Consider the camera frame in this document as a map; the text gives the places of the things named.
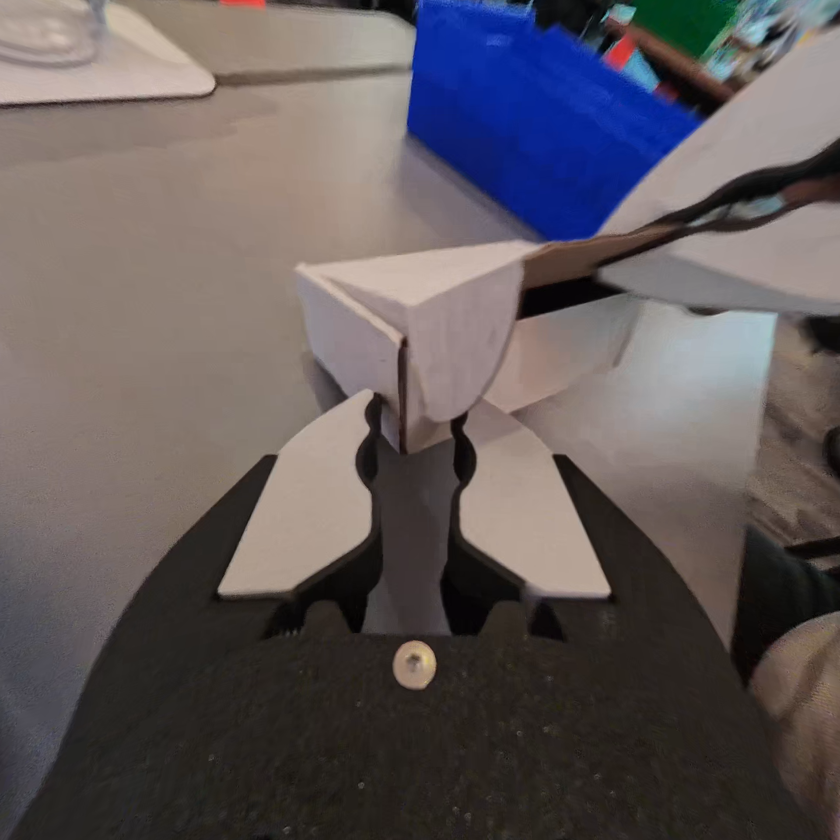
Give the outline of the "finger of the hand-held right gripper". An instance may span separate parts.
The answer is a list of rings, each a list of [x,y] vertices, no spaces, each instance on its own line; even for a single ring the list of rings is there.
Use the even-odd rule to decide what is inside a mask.
[[[741,175],[805,161],[839,134],[839,30],[797,45],[712,114],[599,229],[623,234],[693,206]]]
[[[687,308],[834,317],[839,206],[812,203],[739,232],[692,234],[600,268],[597,279]]]

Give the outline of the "white cardboard box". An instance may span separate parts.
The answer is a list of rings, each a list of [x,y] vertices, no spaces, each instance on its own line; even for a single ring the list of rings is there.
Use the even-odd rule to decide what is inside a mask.
[[[381,395],[387,440],[420,452],[483,400],[515,413],[614,366],[637,301],[596,271],[667,232],[300,264],[311,353],[347,396]]]

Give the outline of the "black bag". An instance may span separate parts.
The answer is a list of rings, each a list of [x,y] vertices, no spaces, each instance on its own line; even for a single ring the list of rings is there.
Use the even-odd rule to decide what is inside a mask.
[[[731,660],[744,686],[783,635],[838,609],[838,565],[818,569],[758,528],[746,528],[731,637]]]

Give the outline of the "white document stand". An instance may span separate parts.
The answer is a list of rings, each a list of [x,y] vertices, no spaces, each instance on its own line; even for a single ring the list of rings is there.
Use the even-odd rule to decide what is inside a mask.
[[[201,98],[215,87],[208,70],[126,6],[1,2],[3,108]]]

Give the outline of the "person's leg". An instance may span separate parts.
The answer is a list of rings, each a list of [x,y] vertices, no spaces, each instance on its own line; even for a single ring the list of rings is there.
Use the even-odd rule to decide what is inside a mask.
[[[797,803],[839,838],[839,612],[783,635],[750,680],[773,764]]]

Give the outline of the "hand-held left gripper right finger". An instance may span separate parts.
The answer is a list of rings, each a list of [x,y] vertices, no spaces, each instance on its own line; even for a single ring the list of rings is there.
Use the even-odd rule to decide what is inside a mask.
[[[496,606],[530,635],[562,635],[556,601],[608,602],[611,586],[550,448],[479,402],[451,424],[457,486],[439,588],[449,631],[478,635]]]

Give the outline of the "green board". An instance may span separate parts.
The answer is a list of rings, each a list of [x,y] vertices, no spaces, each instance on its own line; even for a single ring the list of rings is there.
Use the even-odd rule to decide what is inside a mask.
[[[630,1],[632,24],[699,59],[736,17],[740,1]]]

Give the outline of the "blue plastic bin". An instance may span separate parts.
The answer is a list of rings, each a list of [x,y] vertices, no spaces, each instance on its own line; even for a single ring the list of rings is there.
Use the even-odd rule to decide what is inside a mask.
[[[594,236],[701,118],[525,7],[420,2],[408,132],[541,236]]]

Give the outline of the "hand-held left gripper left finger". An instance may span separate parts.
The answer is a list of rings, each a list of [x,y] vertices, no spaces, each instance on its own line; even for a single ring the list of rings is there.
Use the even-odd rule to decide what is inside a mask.
[[[362,631],[383,572],[379,470],[383,399],[358,392],[312,421],[276,456],[217,587],[224,602],[277,603],[272,627],[303,627],[333,602]]]

